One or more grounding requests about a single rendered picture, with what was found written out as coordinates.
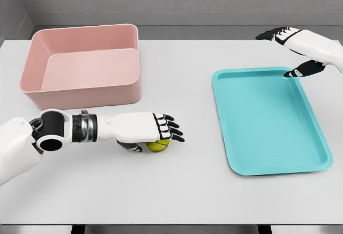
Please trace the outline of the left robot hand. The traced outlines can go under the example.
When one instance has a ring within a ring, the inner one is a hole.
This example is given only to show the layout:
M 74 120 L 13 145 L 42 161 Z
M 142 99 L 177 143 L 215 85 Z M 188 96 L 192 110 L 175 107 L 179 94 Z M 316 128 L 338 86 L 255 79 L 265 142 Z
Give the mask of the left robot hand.
M 122 147 L 142 152 L 141 143 L 156 140 L 184 142 L 183 133 L 174 118 L 163 113 L 134 112 L 115 116 L 115 139 Z

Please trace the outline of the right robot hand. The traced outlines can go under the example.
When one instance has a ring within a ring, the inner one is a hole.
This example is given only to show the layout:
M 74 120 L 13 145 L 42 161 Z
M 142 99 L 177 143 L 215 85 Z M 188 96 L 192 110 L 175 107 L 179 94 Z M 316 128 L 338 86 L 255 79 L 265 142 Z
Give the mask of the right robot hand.
M 337 47 L 334 41 L 310 30 L 294 27 L 278 27 L 255 37 L 287 47 L 294 53 L 309 58 L 291 71 L 284 73 L 285 78 L 307 77 L 322 72 L 327 65 L 335 62 Z

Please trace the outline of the yellow-green tennis ball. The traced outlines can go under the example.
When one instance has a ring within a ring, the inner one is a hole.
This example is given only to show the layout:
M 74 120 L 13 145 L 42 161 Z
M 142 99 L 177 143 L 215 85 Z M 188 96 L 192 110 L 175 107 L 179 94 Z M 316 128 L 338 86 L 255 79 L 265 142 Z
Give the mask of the yellow-green tennis ball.
M 148 149 L 153 152 L 160 152 L 169 146 L 170 140 L 156 140 L 155 142 L 145 143 Z

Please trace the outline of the pink rectangular basket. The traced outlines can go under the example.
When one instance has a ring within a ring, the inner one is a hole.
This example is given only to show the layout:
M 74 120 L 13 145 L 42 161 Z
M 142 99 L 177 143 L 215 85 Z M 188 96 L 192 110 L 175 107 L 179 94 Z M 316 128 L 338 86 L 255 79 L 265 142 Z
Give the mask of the pink rectangular basket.
M 131 24 L 45 29 L 29 47 L 19 87 L 41 109 L 141 99 L 138 29 Z

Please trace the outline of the blue rectangular tray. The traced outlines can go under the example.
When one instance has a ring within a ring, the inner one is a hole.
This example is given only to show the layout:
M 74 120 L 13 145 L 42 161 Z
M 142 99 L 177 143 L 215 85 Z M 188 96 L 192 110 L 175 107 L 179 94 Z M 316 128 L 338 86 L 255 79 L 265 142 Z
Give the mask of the blue rectangular tray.
M 243 176 L 328 170 L 333 155 L 305 91 L 286 67 L 212 76 L 225 151 Z

